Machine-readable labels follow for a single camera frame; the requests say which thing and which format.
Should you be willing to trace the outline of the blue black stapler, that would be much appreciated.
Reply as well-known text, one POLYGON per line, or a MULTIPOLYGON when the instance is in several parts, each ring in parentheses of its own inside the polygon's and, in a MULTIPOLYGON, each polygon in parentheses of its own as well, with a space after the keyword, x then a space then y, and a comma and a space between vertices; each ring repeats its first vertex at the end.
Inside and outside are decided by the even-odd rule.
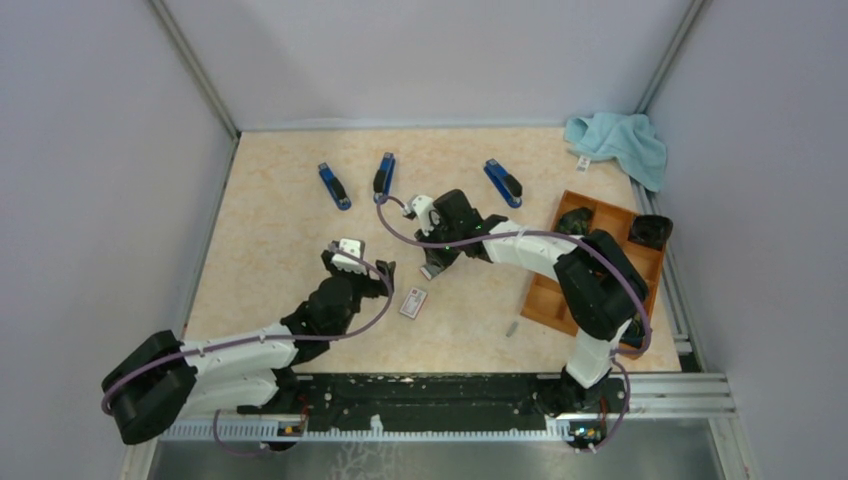
POLYGON ((379 203, 381 198, 390 194, 395 166, 395 155, 392 152, 385 152, 372 182, 372 199, 375 204, 379 203))
POLYGON ((350 209, 352 206, 350 197, 342 182, 336 177, 326 162, 318 165, 318 174, 336 207, 341 211, 350 209))

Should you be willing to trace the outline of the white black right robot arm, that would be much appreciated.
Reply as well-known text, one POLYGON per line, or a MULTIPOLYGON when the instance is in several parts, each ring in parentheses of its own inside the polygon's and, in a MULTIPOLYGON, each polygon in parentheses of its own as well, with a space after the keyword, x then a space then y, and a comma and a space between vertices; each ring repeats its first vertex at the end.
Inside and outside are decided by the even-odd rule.
POLYGON ((602 380, 633 320, 644 314, 649 287, 623 249, 605 230, 586 235, 542 231, 506 216, 482 217, 459 189, 433 199, 418 195, 403 209, 419 228, 424 272, 439 275, 464 254, 493 264, 521 267, 554 281, 577 326, 564 367, 563 398, 576 412, 602 398, 602 380))

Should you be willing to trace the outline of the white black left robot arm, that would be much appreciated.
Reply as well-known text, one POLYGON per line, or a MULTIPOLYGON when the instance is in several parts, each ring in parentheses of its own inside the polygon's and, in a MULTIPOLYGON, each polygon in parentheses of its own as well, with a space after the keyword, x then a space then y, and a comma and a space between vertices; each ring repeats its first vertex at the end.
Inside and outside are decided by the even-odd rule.
POLYGON ((266 327, 201 341, 180 340, 171 330, 147 337, 101 383, 101 409, 123 443, 146 442, 178 420, 219 410, 292 411, 300 399, 293 367, 373 327, 374 320, 350 327, 363 300, 393 297, 396 262, 368 263, 358 247, 348 239, 331 243, 321 254, 327 278, 266 327))

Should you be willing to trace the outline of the silver staple strip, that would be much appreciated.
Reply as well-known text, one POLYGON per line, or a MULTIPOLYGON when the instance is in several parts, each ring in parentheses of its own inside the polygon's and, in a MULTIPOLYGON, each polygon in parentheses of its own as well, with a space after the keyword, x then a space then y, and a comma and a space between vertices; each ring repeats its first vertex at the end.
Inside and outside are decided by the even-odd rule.
POLYGON ((511 338, 515 334, 518 326, 519 326, 519 323, 517 321, 512 322, 511 325, 509 326, 505 336, 507 338, 511 338))

